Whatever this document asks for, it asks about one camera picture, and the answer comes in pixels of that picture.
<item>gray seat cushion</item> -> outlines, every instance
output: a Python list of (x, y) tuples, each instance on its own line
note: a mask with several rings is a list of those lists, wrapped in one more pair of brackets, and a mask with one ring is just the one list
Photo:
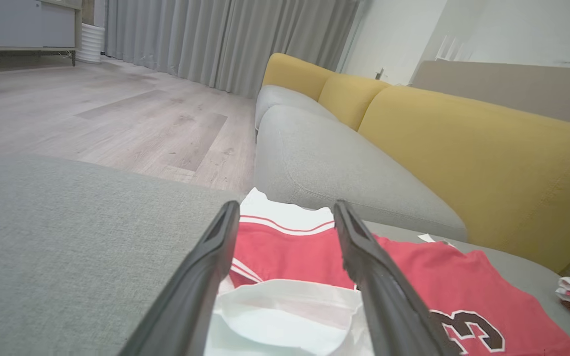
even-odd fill
[[(97, 165), (0, 159), (0, 354), (116, 354), (220, 205), (242, 197)], [(418, 233), (367, 223), (419, 242)], [(484, 250), (570, 334), (558, 276)]]
[(293, 106), (337, 121), (335, 115), (307, 95), (279, 86), (263, 86), (256, 98), (255, 128), (257, 130), (265, 112), (275, 105)]
[[(405, 230), (381, 223), (365, 222), (366, 226), (379, 236), (387, 237), (393, 241), (425, 243), (418, 238), (418, 232)], [(570, 335), (570, 312), (560, 304), (556, 296), (558, 279), (560, 276), (535, 262), (521, 259), (491, 248), (484, 248), (461, 241), (444, 239), (440, 236), (430, 235), (435, 241), (448, 241), (463, 253), (473, 250), (485, 252), (489, 263), (496, 268), (501, 277), (514, 287), (533, 295), (541, 304), (547, 315)]]
[(463, 221), (409, 171), (346, 125), (275, 106), (256, 142), (255, 186), (307, 208), (349, 201), (364, 220), (467, 240)]

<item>yellow back cushion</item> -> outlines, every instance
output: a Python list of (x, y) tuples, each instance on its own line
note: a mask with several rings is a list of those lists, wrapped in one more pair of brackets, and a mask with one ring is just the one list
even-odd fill
[(331, 70), (282, 53), (273, 53), (265, 68), (263, 85), (291, 89), (318, 101)]
[(358, 132), (446, 201), (471, 243), (554, 271), (570, 262), (570, 123), (391, 87)]
[(355, 75), (331, 75), (318, 102), (342, 123), (357, 130), (369, 104), (389, 84)]

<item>gray curtain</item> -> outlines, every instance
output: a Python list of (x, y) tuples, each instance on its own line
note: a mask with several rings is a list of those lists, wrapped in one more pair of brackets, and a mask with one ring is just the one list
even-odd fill
[(358, 0), (109, 0), (106, 54), (246, 97), (282, 52), (335, 70)]

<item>white wall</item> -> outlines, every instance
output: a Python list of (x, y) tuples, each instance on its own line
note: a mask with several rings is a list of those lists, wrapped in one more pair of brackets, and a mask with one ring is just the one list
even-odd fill
[(460, 43), (468, 43), (489, 0), (448, 0), (441, 17), (434, 27), (421, 61), (432, 61), (445, 36), (452, 36)]
[(446, 0), (371, 0), (346, 59), (344, 72), (408, 84)]
[(570, 0), (489, 0), (469, 42), (470, 61), (570, 61)]

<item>gray fabric surface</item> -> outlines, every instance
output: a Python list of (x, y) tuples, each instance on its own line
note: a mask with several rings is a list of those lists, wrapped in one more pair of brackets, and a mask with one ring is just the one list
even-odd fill
[(0, 354), (115, 354), (241, 196), (43, 157), (0, 159)]
[(386, 153), (340, 122), (288, 106), (263, 115), (255, 186), (270, 200), (316, 209), (344, 199), (364, 220), (468, 239), (452, 208)]
[[(365, 222), (371, 232), (393, 241), (425, 243), (418, 238), (419, 232), (405, 230), (393, 226), (382, 225), (375, 222)], [(559, 275), (553, 271), (529, 260), (521, 259), (509, 253), (500, 252), (491, 248), (484, 248), (461, 241), (444, 239), (430, 235), (435, 241), (448, 241), (461, 252), (468, 253), (473, 250), (485, 252), (491, 265), (497, 269), (501, 277), (514, 287), (530, 293), (540, 302), (549, 317), (570, 335), (570, 312), (560, 304), (555, 290)]]
[(359, 0), (108, 0), (109, 56), (256, 97), (274, 52), (335, 70)]
[(256, 97), (255, 129), (258, 130), (263, 115), (265, 115), (267, 110), (276, 105), (292, 106), (313, 115), (337, 121), (335, 115), (307, 95), (279, 86), (263, 86), (261, 91), (258, 92), (258, 97)]

